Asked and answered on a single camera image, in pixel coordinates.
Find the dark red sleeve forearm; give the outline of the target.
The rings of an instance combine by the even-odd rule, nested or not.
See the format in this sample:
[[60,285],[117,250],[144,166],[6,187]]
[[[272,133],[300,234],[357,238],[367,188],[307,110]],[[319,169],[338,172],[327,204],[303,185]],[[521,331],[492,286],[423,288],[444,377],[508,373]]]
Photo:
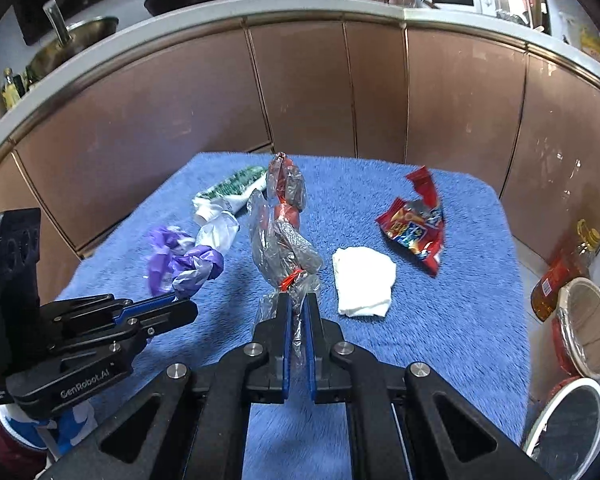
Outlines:
[[15,440],[0,423],[0,480],[34,479],[46,466],[46,454]]

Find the blue white gloved left hand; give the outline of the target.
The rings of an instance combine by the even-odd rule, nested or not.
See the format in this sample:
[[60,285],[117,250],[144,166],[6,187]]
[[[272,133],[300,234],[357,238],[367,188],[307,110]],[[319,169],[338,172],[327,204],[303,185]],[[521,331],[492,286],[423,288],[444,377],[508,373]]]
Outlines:
[[90,401],[40,420],[32,419],[16,404],[3,404],[0,424],[18,443],[37,451],[48,451],[47,445],[54,442],[52,450],[59,455],[71,451],[97,427]]

